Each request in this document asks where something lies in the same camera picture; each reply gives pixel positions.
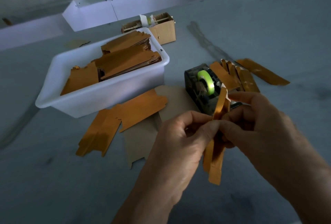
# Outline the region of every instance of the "yellow-green tape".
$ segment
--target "yellow-green tape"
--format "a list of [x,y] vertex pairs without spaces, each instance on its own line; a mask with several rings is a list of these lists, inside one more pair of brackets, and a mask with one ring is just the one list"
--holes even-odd
[[198,80],[204,80],[206,82],[208,95],[214,94],[214,82],[207,71],[202,70],[198,72]]

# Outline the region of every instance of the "cardboard box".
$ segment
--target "cardboard box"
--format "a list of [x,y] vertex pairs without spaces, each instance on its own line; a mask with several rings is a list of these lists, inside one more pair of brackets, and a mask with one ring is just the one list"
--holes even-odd
[[[160,21],[157,25],[149,27],[149,30],[160,43],[160,45],[176,41],[175,21],[173,20],[173,18],[168,13],[161,13],[159,15],[155,15],[154,18],[157,21],[165,19],[163,21]],[[132,30],[140,28],[141,26],[137,27],[138,23],[140,23],[140,20],[136,20],[123,25],[122,33],[129,32],[130,30],[126,30],[129,28],[132,28]]]

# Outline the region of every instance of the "hand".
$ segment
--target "hand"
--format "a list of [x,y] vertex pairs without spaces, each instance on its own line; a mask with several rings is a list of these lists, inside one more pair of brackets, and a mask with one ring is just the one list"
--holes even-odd
[[166,223],[221,121],[188,111],[163,123],[129,198],[113,223]]
[[291,119],[260,93],[236,92],[229,98],[250,106],[242,105],[222,117],[224,140],[247,156],[302,219],[330,221],[331,172],[324,159]]

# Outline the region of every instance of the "white plastic bin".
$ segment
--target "white plastic bin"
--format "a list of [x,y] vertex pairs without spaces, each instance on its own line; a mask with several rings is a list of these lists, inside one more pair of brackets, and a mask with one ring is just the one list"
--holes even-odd
[[79,118],[125,102],[162,85],[164,66],[169,63],[169,56],[148,28],[140,28],[137,31],[151,35],[152,51],[159,52],[161,62],[60,96],[73,66],[85,67],[91,60],[100,58],[101,46],[123,34],[61,53],[52,59],[44,85],[35,102],[36,106],[39,108],[51,106],[74,118]]

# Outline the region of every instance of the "person's left hand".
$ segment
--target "person's left hand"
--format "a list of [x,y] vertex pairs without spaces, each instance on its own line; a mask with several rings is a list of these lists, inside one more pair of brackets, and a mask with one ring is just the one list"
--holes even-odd
[[164,122],[135,187],[166,190],[176,204],[219,125],[211,116],[195,111]]

